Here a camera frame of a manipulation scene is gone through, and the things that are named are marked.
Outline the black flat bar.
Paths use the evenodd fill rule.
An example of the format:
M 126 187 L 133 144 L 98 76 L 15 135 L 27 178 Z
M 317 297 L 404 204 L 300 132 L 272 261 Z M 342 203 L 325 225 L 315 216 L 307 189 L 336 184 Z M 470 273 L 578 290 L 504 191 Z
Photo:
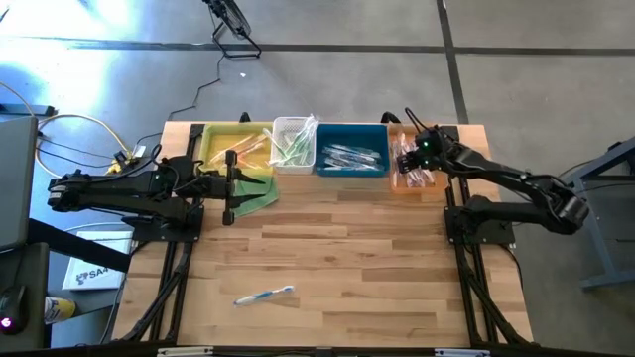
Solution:
M 28 108 L 24 104 L 0 103 L 0 115 L 29 116 L 33 114 L 35 116 L 49 117 L 56 113 L 57 109 L 49 105 L 35 105 Z

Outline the black diagonal bar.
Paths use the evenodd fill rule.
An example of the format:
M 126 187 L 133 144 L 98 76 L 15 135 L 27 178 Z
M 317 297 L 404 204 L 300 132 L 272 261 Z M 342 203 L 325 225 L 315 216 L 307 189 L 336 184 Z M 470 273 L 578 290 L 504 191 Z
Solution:
M 128 272 L 131 262 L 129 254 L 82 239 L 33 218 L 29 219 L 27 242 L 46 243 L 57 253 L 122 273 Z

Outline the black aluminium table frame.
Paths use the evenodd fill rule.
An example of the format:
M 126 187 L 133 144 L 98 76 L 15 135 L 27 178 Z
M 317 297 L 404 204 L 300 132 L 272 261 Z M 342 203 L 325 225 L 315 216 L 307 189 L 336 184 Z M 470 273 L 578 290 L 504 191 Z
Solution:
M 172 238 L 167 240 L 162 274 L 159 279 L 158 293 L 150 303 L 148 309 L 135 323 L 133 328 L 125 335 L 114 338 L 114 342 L 170 342 L 175 345 L 181 327 L 182 313 L 184 309 L 185 295 L 190 272 L 191 256 L 194 243 L 198 240 L 204 211 L 202 199 L 192 198 L 185 201 L 186 212 L 190 214 L 187 226 L 183 230 L 170 230 L 167 232 Z M 170 297 L 174 297 L 170 310 L 170 322 L 164 338 L 161 337 L 161 329 L 164 322 L 165 306 Z
M 454 180 L 463 202 L 471 199 L 467 180 L 453 175 L 447 177 L 447 188 L 444 190 L 447 206 L 444 208 L 444 223 L 447 241 L 453 246 L 466 320 L 469 343 L 472 348 L 480 345 L 532 345 L 505 318 L 491 298 L 485 274 L 481 245 L 484 238 L 474 238 L 478 231 L 470 231 L 459 217 L 464 206 L 455 201 Z M 477 316 L 473 298 L 482 308 L 486 338 L 482 339 L 478 332 Z

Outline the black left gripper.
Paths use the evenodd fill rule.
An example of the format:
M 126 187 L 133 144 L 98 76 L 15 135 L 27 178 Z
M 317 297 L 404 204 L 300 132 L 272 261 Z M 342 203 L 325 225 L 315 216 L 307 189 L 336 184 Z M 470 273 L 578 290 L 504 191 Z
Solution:
M 251 178 L 244 174 L 241 169 L 235 168 L 235 152 L 227 150 L 225 152 L 226 173 L 221 175 L 219 171 L 197 170 L 199 194 L 202 198 L 212 198 L 225 202 L 222 213 L 222 224 L 225 226 L 234 223 L 234 213 L 231 211 L 231 195 L 233 192 L 232 179 L 248 183 L 264 184 L 263 181 Z M 266 205 L 265 194 L 246 194 L 233 197 L 233 207 L 239 208 L 261 208 Z

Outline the blue plastic tray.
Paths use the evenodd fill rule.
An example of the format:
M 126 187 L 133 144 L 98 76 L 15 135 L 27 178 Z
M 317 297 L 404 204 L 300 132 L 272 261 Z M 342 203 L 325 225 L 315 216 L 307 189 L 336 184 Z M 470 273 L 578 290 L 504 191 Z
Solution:
M 330 144 L 355 146 L 371 149 L 381 157 L 378 164 L 384 167 L 383 172 L 326 172 L 323 152 Z M 323 177 L 360 177 L 381 178 L 389 171 L 389 151 L 387 127 L 381 124 L 320 124 L 317 128 L 317 174 Z

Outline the grey metal table frame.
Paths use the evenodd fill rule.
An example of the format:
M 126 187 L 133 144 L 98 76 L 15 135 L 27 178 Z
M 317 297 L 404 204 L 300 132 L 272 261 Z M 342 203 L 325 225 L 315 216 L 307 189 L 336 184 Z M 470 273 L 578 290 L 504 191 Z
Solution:
M 603 272 L 579 282 L 585 291 L 635 283 L 635 262 L 625 269 L 613 260 L 618 244 L 632 245 L 635 260 L 635 136 L 571 169 L 565 183 L 587 200 L 583 231 Z

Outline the white perforated plastic basket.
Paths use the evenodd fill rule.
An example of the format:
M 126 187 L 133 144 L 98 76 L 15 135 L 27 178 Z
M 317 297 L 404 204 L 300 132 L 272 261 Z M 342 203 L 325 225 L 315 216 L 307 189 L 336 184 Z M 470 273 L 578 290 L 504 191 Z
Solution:
M 306 118 L 307 117 L 278 117 L 274 120 L 272 129 L 274 139 L 286 152 L 294 142 L 298 133 L 302 130 Z M 314 165 L 317 160 L 317 130 L 315 130 L 315 134 L 311 137 L 311 140 L 314 140 L 314 151 L 312 160 L 308 165 L 273 167 L 275 171 L 281 175 L 310 175 L 314 170 Z M 278 158 L 278 153 L 272 152 L 272 149 L 270 160 Z

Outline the white printed box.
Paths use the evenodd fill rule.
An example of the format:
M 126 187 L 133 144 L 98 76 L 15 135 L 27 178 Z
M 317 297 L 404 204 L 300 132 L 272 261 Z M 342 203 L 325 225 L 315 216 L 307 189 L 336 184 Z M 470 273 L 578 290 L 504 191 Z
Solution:
M 76 236 L 129 254 L 132 247 L 131 231 L 78 231 Z M 107 267 L 70 258 L 63 280 L 65 291 L 118 289 L 124 274 Z

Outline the yellow black plug connector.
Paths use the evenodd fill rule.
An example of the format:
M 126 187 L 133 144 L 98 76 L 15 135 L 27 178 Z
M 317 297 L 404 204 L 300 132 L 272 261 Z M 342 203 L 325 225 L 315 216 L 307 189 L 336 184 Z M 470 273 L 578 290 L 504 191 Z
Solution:
M 113 155 L 111 165 L 106 173 L 108 175 L 122 174 L 128 169 L 134 168 L 139 163 L 139 159 L 130 152 L 118 151 Z

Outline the green cloth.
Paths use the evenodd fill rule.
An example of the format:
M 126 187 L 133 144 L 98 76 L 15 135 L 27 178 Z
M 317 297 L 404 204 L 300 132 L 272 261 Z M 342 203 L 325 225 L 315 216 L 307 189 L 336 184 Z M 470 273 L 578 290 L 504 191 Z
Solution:
M 238 208 L 234 209 L 237 217 L 254 213 L 262 208 L 271 205 L 279 198 L 279 191 L 276 178 L 273 175 L 255 176 L 263 182 L 263 184 L 238 181 L 235 187 L 236 195 L 258 195 L 258 198 L 243 202 Z

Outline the yellow white can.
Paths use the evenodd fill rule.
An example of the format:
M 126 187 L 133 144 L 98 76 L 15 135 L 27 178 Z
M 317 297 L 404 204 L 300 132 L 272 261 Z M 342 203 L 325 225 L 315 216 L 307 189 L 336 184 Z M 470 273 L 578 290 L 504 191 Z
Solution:
M 46 325 L 68 320 L 74 316 L 76 303 L 61 297 L 45 297 L 44 322 Z

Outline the yellow plastic tray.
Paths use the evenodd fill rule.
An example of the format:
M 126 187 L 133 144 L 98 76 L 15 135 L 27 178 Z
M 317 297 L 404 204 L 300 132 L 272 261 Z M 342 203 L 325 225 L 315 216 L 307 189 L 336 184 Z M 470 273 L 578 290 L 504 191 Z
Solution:
M 198 160 L 202 161 L 199 167 L 202 171 L 219 171 L 225 175 L 226 165 L 225 158 L 222 161 L 210 164 L 208 160 L 219 150 L 227 148 L 232 144 L 239 142 L 249 135 L 263 134 L 262 130 L 266 128 L 272 132 L 272 123 L 232 123 L 232 122 L 210 122 L 204 126 L 202 140 L 198 152 Z M 272 144 L 266 139 L 267 144 L 263 148 L 269 150 L 271 155 Z M 260 175 L 272 175 L 273 168 L 270 169 L 248 169 L 245 168 L 237 157 L 236 167 L 241 169 L 247 176 L 255 178 Z

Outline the black floor fan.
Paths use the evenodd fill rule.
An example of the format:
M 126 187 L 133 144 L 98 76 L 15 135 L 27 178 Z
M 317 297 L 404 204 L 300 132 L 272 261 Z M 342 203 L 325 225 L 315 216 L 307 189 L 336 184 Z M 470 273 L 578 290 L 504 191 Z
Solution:
M 214 26 L 211 33 L 212 42 L 220 49 L 223 56 L 230 60 L 258 59 L 262 49 L 251 38 L 251 27 L 235 0 L 201 0 L 206 5 L 210 18 L 216 17 L 221 21 Z M 249 54 L 231 54 L 219 41 L 220 33 L 229 30 L 238 39 L 247 41 L 255 51 Z

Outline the orange plastic tray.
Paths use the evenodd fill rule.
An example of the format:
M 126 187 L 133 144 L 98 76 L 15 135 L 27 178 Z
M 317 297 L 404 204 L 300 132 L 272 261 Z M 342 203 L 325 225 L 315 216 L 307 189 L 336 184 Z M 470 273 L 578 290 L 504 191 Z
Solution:
M 390 123 L 388 125 L 388 145 L 389 145 L 389 164 L 390 164 L 390 171 L 389 171 L 388 178 L 389 178 L 391 190 L 397 194 L 420 194 L 420 193 L 438 192 L 438 191 L 444 190 L 447 186 L 447 183 L 446 183 L 447 176 L 443 172 L 433 171 L 433 173 L 436 175 L 436 180 L 437 180 L 436 187 L 425 187 L 425 186 L 407 187 L 405 179 L 404 179 L 404 174 L 401 174 L 400 172 L 396 173 L 393 170 L 391 165 L 391 140 L 393 136 L 398 137 L 400 133 L 404 133 L 406 135 L 406 138 L 413 137 L 415 141 L 418 131 L 413 126 L 407 126 L 403 124 L 393 124 L 393 123 Z

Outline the black device green light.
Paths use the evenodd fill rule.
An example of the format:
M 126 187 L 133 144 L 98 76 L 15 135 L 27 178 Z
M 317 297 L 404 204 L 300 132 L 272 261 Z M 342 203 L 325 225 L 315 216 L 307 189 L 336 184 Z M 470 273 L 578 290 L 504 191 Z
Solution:
M 11 286 L 0 293 L 0 332 L 5 335 L 21 333 L 29 320 L 27 287 Z

